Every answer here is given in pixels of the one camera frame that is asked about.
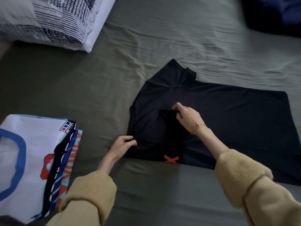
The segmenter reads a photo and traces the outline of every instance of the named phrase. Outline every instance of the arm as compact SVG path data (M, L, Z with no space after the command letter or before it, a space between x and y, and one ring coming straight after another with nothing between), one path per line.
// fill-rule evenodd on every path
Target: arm
M249 225L301 225L301 204L284 187L273 182L269 168L244 154L230 150L206 126L200 114L177 103L179 122L197 135L217 160L215 174L226 198L242 208Z
M103 226L114 205L116 185L109 176L114 165L133 145L133 137L122 136L112 145L110 151L99 163L97 171L74 180L66 197L63 199L59 213L47 226Z

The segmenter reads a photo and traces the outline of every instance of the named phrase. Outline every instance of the bracelet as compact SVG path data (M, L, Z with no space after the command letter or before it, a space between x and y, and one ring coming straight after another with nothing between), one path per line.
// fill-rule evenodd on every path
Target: bracelet
M197 125L197 126L192 130L191 134L192 134L196 129L198 129L199 127L201 127L201 126L206 126L205 124L199 124L199 123L197 123L196 125Z

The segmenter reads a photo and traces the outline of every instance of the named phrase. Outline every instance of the beige sleeve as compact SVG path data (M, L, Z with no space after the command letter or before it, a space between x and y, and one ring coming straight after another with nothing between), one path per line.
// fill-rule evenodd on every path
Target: beige sleeve
M114 205L116 185L102 171L74 180L63 199L59 213L47 226L103 226Z
M224 194L249 225L301 225L301 204L272 181L269 168L235 150L220 155L215 173Z

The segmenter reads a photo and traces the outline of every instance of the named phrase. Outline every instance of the rolled-up cuff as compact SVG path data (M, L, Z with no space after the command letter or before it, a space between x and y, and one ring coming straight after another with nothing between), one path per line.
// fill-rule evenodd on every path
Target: rolled-up cuff
M116 190L117 187L110 176L103 171L94 171L74 180L59 210L63 211L72 200L89 201L98 208L100 223L103 225L114 205Z
M219 156L215 166L215 175L226 198L235 208L242 207L248 188L258 178L265 175L273 179L269 168L233 149Z

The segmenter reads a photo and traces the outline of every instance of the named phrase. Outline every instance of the orange letter x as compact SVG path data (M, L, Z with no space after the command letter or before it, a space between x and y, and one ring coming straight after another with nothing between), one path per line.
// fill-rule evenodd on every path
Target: orange letter x
M170 157L168 157L166 155L164 155L164 158L167 159L166 162L173 162L173 163L177 163L176 161L179 160L179 157L175 157L175 158L171 159Z

